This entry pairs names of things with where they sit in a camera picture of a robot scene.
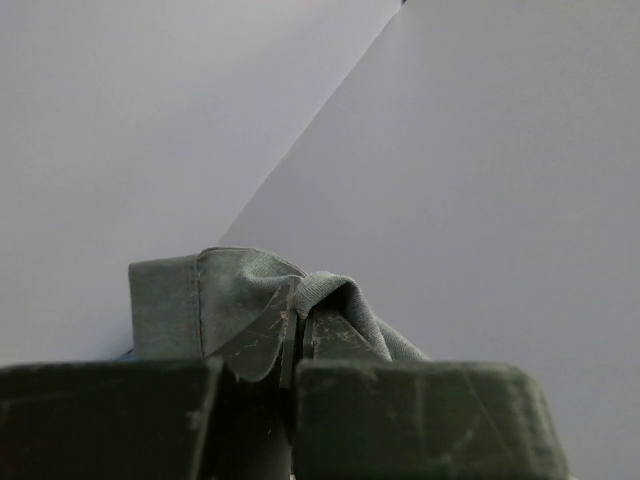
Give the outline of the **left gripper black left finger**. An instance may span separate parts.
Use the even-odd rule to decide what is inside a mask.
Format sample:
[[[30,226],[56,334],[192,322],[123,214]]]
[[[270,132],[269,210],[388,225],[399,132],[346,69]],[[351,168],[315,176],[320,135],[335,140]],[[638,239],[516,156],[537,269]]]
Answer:
[[[285,479],[295,283],[205,359],[1,372],[5,479]]]

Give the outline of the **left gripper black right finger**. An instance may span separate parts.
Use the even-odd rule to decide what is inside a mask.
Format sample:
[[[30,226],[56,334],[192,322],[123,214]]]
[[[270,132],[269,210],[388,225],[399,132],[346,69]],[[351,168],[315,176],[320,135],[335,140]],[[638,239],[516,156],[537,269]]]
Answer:
[[[566,479],[539,384],[504,363],[387,361],[335,313],[305,323],[299,479]]]

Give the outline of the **grey long sleeve shirt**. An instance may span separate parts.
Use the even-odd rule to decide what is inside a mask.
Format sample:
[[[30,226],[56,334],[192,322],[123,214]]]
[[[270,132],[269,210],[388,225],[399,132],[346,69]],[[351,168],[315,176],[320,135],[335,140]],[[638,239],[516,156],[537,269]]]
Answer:
[[[198,254],[133,263],[128,270],[133,347],[128,360],[191,359],[213,354],[248,327],[278,294],[284,318],[338,313],[387,361],[425,355],[376,316],[355,280],[304,272],[256,248],[213,247]]]

